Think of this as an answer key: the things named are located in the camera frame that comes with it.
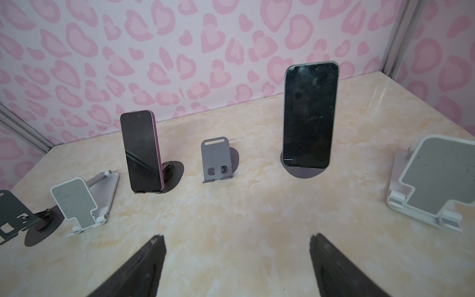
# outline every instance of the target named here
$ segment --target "phone stand base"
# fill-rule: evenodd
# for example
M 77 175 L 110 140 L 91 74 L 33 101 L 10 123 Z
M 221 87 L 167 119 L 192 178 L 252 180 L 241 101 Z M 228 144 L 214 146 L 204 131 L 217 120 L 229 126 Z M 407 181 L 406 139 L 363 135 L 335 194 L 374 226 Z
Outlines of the phone stand base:
M 64 216 L 57 205 L 50 210 L 42 211 L 42 213 L 44 214 L 38 215 L 40 218 L 39 222 L 27 231 L 25 236 L 25 246 L 27 247 L 32 247 L 42 242 L 58 229 L 64 220 Z
M 311 178 L 317 176 L 325 171 L 325 169 L 320 168 L 304 168 L 304 167 L 295 167 L 295 166 L 287 166 L 284 164 L 284 152 L 280 153 L 280 163 L 282 166 L 290 173 L 292 176 L 296 178 Z
M 164 194 L 173 190 L 180 182 L 185 166 L 179 161 L 168 161 L 162 164 L 163 167 L 163 179 L 165 181 L 165 188 L 161 192 L 154 192 L 158 194 Z

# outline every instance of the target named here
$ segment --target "black phone screen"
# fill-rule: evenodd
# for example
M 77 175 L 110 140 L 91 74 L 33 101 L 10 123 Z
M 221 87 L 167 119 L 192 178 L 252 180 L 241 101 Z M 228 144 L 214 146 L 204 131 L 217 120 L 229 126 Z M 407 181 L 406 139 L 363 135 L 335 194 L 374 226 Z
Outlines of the black phone screen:
M 142 110 L 122 114 L 120 122 L 132 191 L 160 192 L 162 180 L 152 113 Z
M 295 65 L 285 74 L 284 164 L 328 167 L 339 67 L 335 62 Z

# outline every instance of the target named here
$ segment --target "beige marble surface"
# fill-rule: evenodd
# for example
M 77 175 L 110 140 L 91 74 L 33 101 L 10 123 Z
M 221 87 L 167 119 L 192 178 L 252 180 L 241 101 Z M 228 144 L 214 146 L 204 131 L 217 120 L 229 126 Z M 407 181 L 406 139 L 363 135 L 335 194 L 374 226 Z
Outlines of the beige marble surface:
M 389 209 L 395 152 L 429 134 L 473 139 L 407 90 L 373 73 L 340 82 L 330 167 L 300 180 L 279 161 L 283 96 L 158 123 L 163 161 L 185 165 L 167 194 L 133 194 L 120 133 L 55 147 L 12 190 L 33 212 L 49 189 L 105 169 L 121 174 L 110 219 L 27 248 L 0 247 L 0 295 L 86 296 L 150 237 L 165 235 L 159 296 L 318 296 L 308 253 L 318 232 L 393 297 L 473 296 L 475 208 L 458 206 L 464 233 Z M 226 136 L 234 178 L 203 184 L 200 144 Z

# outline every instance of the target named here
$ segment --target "heart pattern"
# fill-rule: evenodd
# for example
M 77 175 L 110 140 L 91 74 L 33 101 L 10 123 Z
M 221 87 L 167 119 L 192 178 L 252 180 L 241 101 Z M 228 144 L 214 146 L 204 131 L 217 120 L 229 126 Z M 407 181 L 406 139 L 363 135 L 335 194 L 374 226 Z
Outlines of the heart pattern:
M 381 1 L 371 31 L 394 17 L 397 3 Z M 475 136 L 475 14 L 473 3 L 431 0 L 395 75 L 419 99 Z
M 0 69 L 0 101 L 61 144 L 120 130 L 119 116 L 133 110 L 150 109 L 165 120 L 282 93 L 292 64 L 334 59 L 340 78 L 378 71 L 400 1 L 374 2 L 4 0 L 0 60 L 8 67 Z M 438 21 L 446 6 L 433 2 Z M 461 15 L 444 30 L 453 24 L 452 40 L 470 36 L 473 25 L 455 21 Z M 417 42 L 438 40 L 424 36 L 427 30 Z M 473 48 L 471 56 L 453 56 L 472 63 Z M 431 51 L 433 43 L 426 42 L 421 54 Z M 430 62 L 418 60 L 415 68 L 424 71 Z M 454 88 L 466 73 L 457 58 L 445 56 L 427 73 L 443 68 L 443 89 Z M 453 110 L 446 100 L 434 104 Z M 14 185 L 31 167 L 23 163 L 15 171 L 15 165 L 41 158 L 15 143 L 6 145 L 9 152 L 18 147 L 24 154 L 0 162 L 0 187 Z

